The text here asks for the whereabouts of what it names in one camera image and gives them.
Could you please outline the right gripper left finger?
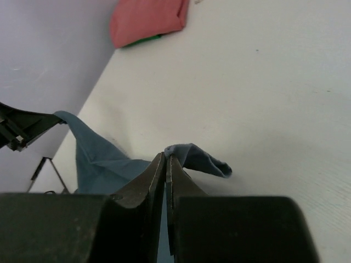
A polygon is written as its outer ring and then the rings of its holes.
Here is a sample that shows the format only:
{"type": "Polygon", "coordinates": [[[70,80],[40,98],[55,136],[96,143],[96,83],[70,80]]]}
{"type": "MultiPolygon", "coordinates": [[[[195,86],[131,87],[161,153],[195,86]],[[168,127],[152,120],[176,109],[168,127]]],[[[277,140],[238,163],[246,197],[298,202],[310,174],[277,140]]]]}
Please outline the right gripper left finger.
{"type": "Polygon", "coordinates": [[[111,195],[1,194],[1,262],[156,262],[165,156],[111,195]]]}

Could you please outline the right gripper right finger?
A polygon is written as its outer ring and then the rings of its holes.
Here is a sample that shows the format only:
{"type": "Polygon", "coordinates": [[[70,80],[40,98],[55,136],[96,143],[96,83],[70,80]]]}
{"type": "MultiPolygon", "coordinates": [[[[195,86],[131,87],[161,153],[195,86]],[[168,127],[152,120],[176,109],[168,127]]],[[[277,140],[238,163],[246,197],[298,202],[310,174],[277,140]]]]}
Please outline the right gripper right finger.
{"type": "Polygon", "coordinates": [[[211,196],[178,159],[167,162],[169,249],[175,262],[319,262],[298,204],[284,196],[211,196]]]}

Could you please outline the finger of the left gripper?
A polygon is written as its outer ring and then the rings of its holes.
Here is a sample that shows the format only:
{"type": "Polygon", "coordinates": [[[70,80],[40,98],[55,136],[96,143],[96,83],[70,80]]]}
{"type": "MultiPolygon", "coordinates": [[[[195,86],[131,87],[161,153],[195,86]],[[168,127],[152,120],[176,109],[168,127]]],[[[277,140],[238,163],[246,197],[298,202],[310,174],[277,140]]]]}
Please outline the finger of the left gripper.
{"type": "Polygon", "coordinates": [[[22,151],[62,119],[54,114],[24,111],[1,103],[1,148],[22,151]]]}

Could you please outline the blue t shirt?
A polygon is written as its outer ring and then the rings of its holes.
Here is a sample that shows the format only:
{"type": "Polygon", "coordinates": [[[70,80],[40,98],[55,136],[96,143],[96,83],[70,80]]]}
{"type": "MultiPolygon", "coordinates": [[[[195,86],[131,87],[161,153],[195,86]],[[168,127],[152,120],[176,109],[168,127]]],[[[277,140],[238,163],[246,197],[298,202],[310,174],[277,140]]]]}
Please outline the blue t shirt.
{"type": "Polygon", "coordinates": [[[103,204],[89,262],[239,262],[229,221],[235,200],[210,196],[187,170],[221,178],[224,162],[195,144],[167,147],[151,161],[131,159],[75,115],[56,116],[76,139],[77,192],[103,204]],[[169,256],[159,259],[159,250],[169,256]]]}

